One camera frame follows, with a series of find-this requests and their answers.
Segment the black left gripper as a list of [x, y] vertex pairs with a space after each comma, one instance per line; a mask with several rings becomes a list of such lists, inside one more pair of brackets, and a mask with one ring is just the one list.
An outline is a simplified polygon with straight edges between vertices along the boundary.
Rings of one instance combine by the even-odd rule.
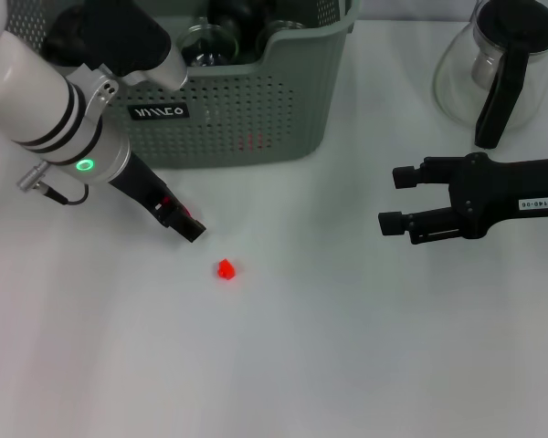
[[166, 183], [134, 152], [110, 185], [139, 203], [164, 227], [172, 228], [193, 243], [206, 228], [176, 202]]

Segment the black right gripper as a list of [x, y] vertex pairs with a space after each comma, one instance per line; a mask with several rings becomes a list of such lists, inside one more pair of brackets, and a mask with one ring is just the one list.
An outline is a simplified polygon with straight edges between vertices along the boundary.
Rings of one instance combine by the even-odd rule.
[[496, 162], [484, 152], [426, 157], [417, 168], [394, 168], [392, 176], [396, 189], [448, 186], [449, 208], [378, 215], [382, 235], [408, 233], [412, 245], [457, 237], [480, 239], [503, 221], [548, 217], [548, 159]]

